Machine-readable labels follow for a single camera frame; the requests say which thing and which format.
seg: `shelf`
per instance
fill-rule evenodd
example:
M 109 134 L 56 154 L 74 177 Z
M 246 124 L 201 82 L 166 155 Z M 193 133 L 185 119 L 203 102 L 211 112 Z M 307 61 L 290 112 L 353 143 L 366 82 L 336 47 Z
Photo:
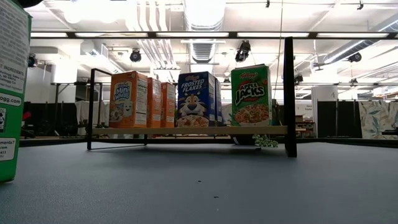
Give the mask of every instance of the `shelf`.
M 93 134 L 287 134 L 287 126 L 210 128 L 93 128 Z

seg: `kellogg's logo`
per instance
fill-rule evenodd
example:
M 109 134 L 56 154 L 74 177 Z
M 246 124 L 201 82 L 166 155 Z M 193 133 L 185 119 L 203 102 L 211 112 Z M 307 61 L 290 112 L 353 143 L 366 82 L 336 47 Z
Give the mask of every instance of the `kellogg's logo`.
M 198 80 L 199 79 L 199 76 L 198 75 L 196 75 L 196 76 L 194 76 L 194 75 L 189 75 L 189 76 L 187 76 L 186 78 L 185 78 L 185 81 L 196 81 L 196 80 Z
M 240 78 L 254 78 L 254 77 L 258 76 L 258 75 L 259 74 L 257 72 L 254 72 L 254 73 L 244 72 L 239 77 Z

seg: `table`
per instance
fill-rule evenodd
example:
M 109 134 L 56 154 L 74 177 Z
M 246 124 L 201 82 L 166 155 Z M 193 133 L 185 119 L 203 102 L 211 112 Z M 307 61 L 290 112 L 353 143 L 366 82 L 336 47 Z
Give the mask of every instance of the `table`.
M 396 149 L 297 146 L 24 147 L 0 223 L 398 223 Z

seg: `security camera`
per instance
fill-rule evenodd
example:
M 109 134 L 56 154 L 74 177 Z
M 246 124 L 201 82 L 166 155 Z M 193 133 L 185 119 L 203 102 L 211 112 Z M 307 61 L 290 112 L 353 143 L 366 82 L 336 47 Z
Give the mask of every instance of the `security camera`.
M 27 66 L 29 68 L 37 67 L 37 59 L 35 54 L 29 54 L 29 58 L 27 60 Z
M 249 52 L 251 51 L 251 46 L 248 40 L 242 41 L 242 44 L 239 46 L 238 52 L 235 56 L 236 62 L 244 62 L 249 56 Z
M 298 74 L 298 75 L 294 76 L 294 85 L 299 85 L 303 81 L 304 81 L 304 79 L 303 79 L 303 75 L 302 74 Z
M 130 60 L 132 62 L 139 62 L 141 61 L 141 54 L 139 53 L 139 49 L 133 49 L 130 55 Z
M 354 55 L 351 55 L 348 57 L 348 61 L 349 62 L 359 62 L 360 60 L 362 60 L 362 55 L 360 53 L 356 53 Z

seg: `green cereal box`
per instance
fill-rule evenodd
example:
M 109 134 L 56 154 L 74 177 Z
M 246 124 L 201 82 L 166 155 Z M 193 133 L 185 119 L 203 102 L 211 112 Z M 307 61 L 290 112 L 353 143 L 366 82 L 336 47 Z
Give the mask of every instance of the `green cereal box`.
M 231 71 L 232 125 L 268 126 L 272 122 L 269 67 L 254 65 Z

